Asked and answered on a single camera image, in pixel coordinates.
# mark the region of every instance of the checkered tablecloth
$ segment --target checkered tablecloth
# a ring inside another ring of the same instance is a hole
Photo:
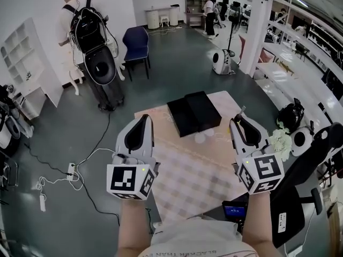
[[[135,114],[149,114],[154,124],[153,156],[161,165],[152,191],[164,223],[204,213],[247,192],[232,167],[229,134],[229,121],[241,109],[227,92],[208,98],[222,117],[220,125],[182,138],[167,105]]]

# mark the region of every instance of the white pillar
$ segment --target white pillar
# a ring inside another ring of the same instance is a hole
[[[252,0],[248,36],[245,41],[240,69],[251,77],[262,49],[267,32],[273,0]]]

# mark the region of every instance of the white flower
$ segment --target white flower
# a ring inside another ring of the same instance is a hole
[[[286,130],[274,130],[270,137],[270,142],[275,150],[281,156],[282,161],[289,158],[289,153],[292,150],[292,139],[286,134]]]

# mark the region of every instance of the white t-shirt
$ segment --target white t-shirt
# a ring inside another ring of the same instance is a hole
[[[203,8],[205,13],[211,13],[213,12],[213,2],[211,0],[208,0]]]
[[[87,0],[70,0],[67,4],[71,5],[76,10],[80,10],[86,6],[86,2]],[[91,0],[91,7],[95,8],[103,17],[105,17],[105,15],[103,15],[103,11],[101,11],[101,5],[94,3],[94,1]],[[66,9],[61,9],[61,13],[59,14],[56,24],[56,36],[58,43],[62,43],[68,39],[70,24],[73,17],[74,14],[72,12]],[[74,61],[76,64],[84,62],[82,52],[77,47],[74,48]]]
[[[296,30],[296,32],[298,32],[302,36],[306,36],[306,29],[304,27],[298,26],[295,30]]]
[[[139,257],[258,257],[251,246],[242,242],[234,225],[193,218],[159,227],[152,237],[151,246]]]

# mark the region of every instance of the black bag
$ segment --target black bag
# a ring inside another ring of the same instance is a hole
[[[74,14],[70,25],[71,38],[83,54],[105,44],[106,41],[101,35],[101,30],[105,29],[101,24],[105,25],[105,20],[91,7],[91,0],[87,0],[86,6],[80,10],[71,5],[65,5],[63,8]]]

